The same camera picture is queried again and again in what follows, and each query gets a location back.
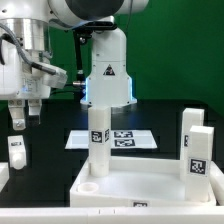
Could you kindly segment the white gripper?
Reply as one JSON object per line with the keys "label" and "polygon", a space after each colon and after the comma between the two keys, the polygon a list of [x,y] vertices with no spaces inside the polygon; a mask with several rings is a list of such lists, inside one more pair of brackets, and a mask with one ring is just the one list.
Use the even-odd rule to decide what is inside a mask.
{"label": "white gripper", "polygon": [[3,44],[0,56],[5,64],[0,62],[0,100],[9,100],[8,109],[12,118],[14,130],[24,130],[25,101],[28,101],[28,121],[31,125],[40,124],[42,100],[50,95],[50,87],[42,84],[42,78],[36,75],[38,70],[31,71],[17,53],[13,44]]}

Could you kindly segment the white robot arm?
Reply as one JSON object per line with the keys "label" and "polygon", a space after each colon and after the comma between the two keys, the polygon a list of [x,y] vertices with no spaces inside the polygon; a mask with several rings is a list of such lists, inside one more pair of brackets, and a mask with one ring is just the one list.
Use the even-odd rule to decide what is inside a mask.
{"label": "white robot arm", "polygon": [[49,29],[71,30],[75,44],[92,41],[92,71],[83,74],[76,53],[81,103],[121,108],[132,105],[132,79],[126,72],[126,36],[114,16],[143,11],[149,0],[0,0],[0,100],[8,102],[13,128],[26,118],[40,122],[42,101],[62,89],[66,71],[50,64]]}

